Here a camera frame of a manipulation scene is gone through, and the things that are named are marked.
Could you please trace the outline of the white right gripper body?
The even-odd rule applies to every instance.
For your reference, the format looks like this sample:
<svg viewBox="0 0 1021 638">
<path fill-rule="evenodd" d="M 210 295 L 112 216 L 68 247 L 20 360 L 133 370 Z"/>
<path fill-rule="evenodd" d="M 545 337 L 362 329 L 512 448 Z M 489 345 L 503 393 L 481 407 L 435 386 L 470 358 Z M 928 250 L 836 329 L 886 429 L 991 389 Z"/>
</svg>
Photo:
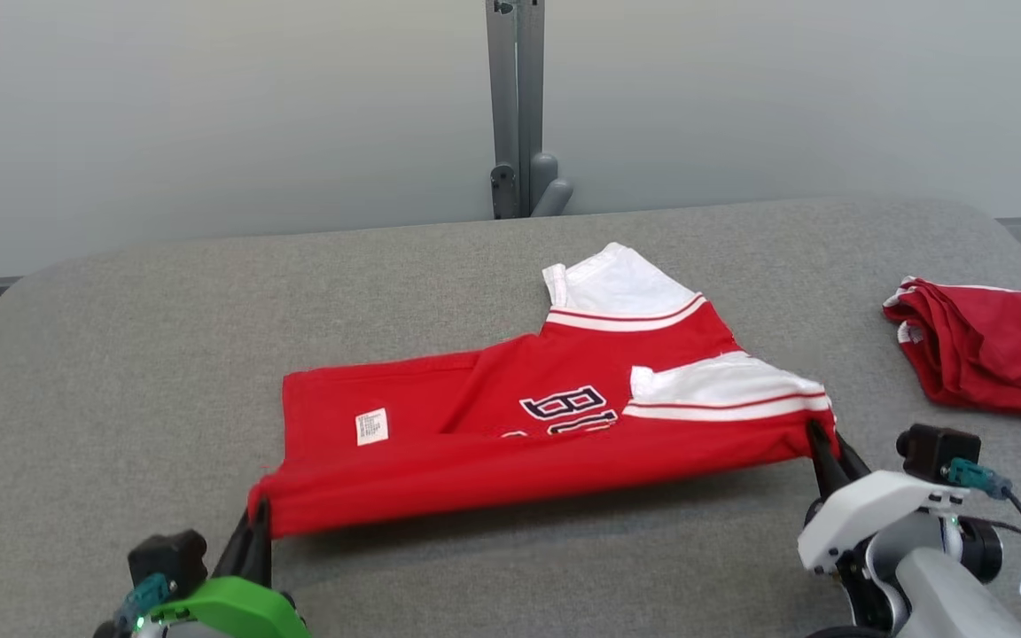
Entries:
<svg viewBox="0 0 1021 638">
<path fill-rule="evenodd" d="M 803 569 L 830 573 L 840 555 L 921 506 L 947 507 L 947 486 L 890 470 L 876 470 L 836 490 L 798 537 Z"/>
</svg>

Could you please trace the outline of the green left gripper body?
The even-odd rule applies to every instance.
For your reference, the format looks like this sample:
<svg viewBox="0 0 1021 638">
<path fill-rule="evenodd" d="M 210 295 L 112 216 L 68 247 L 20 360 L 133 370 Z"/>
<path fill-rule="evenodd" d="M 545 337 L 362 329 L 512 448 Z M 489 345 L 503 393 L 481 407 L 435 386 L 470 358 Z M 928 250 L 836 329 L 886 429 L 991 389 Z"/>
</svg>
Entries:
<svg viewBox="0 0 1021 638">
<path fill-rule="evenodd" d="M 154 607 L 147 618 L 163 626 L 195 622 L 230 637 L 308 637 L 291 599 L 236 576 L 210 579 L 191 596 Z"/>
</svg>

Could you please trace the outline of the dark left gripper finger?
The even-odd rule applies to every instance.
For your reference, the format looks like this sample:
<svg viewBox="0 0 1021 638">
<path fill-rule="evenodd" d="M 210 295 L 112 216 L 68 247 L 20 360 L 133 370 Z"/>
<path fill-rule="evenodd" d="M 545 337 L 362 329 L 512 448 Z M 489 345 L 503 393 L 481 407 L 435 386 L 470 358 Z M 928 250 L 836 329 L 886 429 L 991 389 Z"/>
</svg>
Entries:
<svg viewBox="0 0 1021 638">
<path fill-rule="evenodd" d="M 212 578 L 238 577 L 255 584 L 258 578 L 255 577 L 253 558 L 255 534 L 250 513 L 240 514 L 238 525 L 230 535 L 227 545 L 218 557 Z"/>
<path fill-rule="evenodd" d="M 272 585 L 271 506 L 268 498 L 256 505 L 250 517 L 250 554 L 248 580 L 260 586 Z"/>
</svg>

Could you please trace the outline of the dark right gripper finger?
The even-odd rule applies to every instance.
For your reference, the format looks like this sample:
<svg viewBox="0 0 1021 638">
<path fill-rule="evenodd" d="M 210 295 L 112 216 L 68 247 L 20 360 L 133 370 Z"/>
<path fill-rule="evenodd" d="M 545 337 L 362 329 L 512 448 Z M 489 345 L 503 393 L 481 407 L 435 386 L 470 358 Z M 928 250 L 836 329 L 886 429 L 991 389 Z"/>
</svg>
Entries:
<svg viewBox="0 0 1021 638">
<path fill-rule="evenodd" d="M 807 444 L 814 465 L 815 480 L 819 490 L 819 500 L 827 500 L 839 488 L 850 484 L 844 459 L 846 442 L 818 420 L 807 420 Z"/>
<path fill-rule="evenodd" d="M 833 443 L 828 444 L 828 479 L 859 480 L 870 475 L 871 469 L 859 453 L 846 443 L 840 433 L 835 433 Z"/>
</svg>

